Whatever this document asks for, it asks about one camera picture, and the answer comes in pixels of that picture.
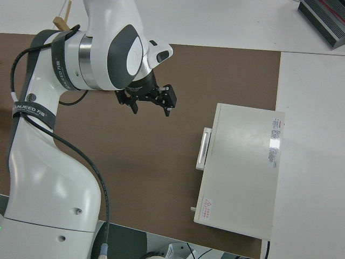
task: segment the wooden peg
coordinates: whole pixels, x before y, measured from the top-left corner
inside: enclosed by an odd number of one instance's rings
[[[70,27],[68,27],[67,23],[61,17],[55,17],[53,20],[55,26],[61,31],[69,31]]]
[[[67,23],[67,19],[68,19],[68,16],[70,14],[70,9],[71,9],[71,4],[72,4],[72,0],[68,0],[68,5],[67,5],[67,9],[66,9],[66,13],[65,13],[65,23]]]

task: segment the screw hole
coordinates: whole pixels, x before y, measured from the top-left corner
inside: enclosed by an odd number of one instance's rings
[[[59,242],[64,242],[66,240],[66,237],[64,236],[58,236],[58,241]]]
[[[80,215],[82,213],[82,209],[80,208],[73,208],[73,212],[75,215]]]

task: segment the drawer handle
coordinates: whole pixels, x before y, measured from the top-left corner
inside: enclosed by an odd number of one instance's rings
[[[203,137],[201,139],[198,161],[195,167],[198,170],[203,171],[205,168],[205,161],[206,161],[207,150],[210,143],[211,132],[212,132],[211,128],[204,128]]]

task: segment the white table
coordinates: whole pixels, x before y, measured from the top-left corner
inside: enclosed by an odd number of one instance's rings
[[[282,53],[276,110],[286,114],[269,258],[344,257],[344,64]]]
[[[53,28],[64,0],[1,0],[0,32],[36,34]],[[171,44],[345,55],[331,51],[293,0],[136,0],[144,27]],[[68,24],[87,28],[82,0]]]

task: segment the black strap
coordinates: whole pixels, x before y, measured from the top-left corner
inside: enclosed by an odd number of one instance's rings
[[[49,128],[54,129],[56,116],[43,105],[32,101],[15,101],[12,116],[18,117],[21,112],[36,117]]]
[[[52,64],[56,77],[64,88],[69,91],[77,91],[77,89],[68,77],[65,63],[65,41],[66,35],[71,31],[63,31],[52,41]]]

